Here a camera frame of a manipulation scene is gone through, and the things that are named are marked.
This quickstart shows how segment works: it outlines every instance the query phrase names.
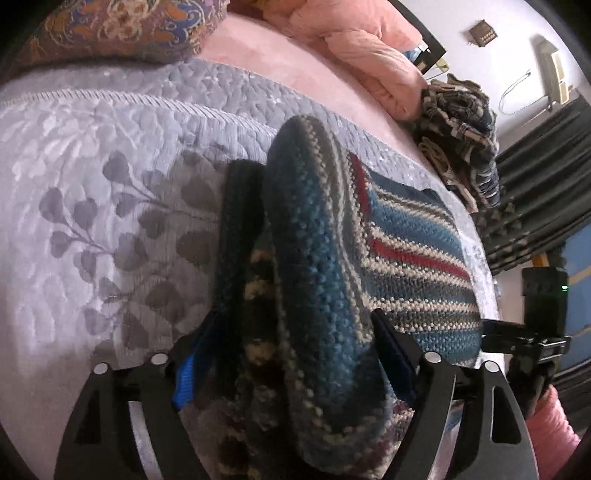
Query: silver screw head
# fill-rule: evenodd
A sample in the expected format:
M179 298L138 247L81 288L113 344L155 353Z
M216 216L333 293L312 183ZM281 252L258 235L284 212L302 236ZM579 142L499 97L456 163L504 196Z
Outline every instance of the silver screw head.
M484 368L486 368L490 373L493 374L496 374L500 370L499 366L492 360L484 362Z
M164 365L168 362L168 355L166 353L157 353L150 359L150 362L156 366Z
M107 365L106 363L96 364L92 371L95 375L104 375L109 371L109 365Z
M441 361L441 355L437 352L425 353L425 360L430 364L438 364Z

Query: bed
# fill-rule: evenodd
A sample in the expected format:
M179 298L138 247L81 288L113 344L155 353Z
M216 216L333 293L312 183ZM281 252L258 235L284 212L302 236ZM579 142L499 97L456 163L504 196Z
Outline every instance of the bed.
M137 365L199 325L225 167L264 162L298 113L377 172L439 193L480 313L498 318L472 220L411 137L346 72L266 25L229 14L182 63L34 70L0 90L0 422L40 480L95 363ZM213 469L212 419L184 420Z

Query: patterned cushion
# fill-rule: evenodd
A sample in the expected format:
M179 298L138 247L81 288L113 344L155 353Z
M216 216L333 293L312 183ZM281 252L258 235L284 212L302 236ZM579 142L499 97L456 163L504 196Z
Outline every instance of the patterned cushion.
M160 63L199 54L229 0L66 0L31 35L15 69L131 57Z

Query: folded clothing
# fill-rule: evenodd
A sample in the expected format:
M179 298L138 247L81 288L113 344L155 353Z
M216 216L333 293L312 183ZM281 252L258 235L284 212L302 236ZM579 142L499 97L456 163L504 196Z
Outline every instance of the folded clothing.
M423 114L416 122L415 140L447 185L467 179L470 196L482 207L493 208L501 201L496 114L477 83L452 74L447 78L447 83L434 80L422 91ZM460 199L471 206L467 192L456 193L460 191Z
M232 385L238 379L232 435L246 437L253 453L248 465L225 463L222 472L252 468L278 479L272 465L285 472L299 459L298 468L380 478L412 412L379 363L371 311L382 309L397 331L451 362L473 365L479 352L479 310L453 217L432 190L368 170L311 117L281 128L267 166L250 167L257 175L238 175L239 166L249 168L229 170L235 188L225 190L216 291L238 291L241 307L216 297L238 312L229 347L243 349L222 356L242 365L234 376L218 373ZM240 179L252 185L238 188ZM239 197L256 198L258 188L264 214L244 221L252 209ZM259 211L260 199L252 202ZM252 225L261 225L258 235ZM247 250L246 273L230 273L243 268L247 257L236 253ZM221 460L235 461L236 443L223 445ZM312 478L299 473L293 478Z

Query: wooden headboard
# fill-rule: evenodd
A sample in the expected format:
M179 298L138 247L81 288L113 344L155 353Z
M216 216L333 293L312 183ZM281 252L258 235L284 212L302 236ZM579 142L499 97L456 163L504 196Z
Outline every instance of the wooden headboard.
M427 72L441 57L443 57L443 54L446 52L445 48L443 48L437 39L433 37L428 28L425 27L425 25L423 25L408 8L400 3L400 1L388 1L402 14L404 18L408 20L410 24L414 26L414 28L419 30L423 36L423 41L427 44L428 49L422 52L413 63L418 67L419 70L421 70L421 73Z

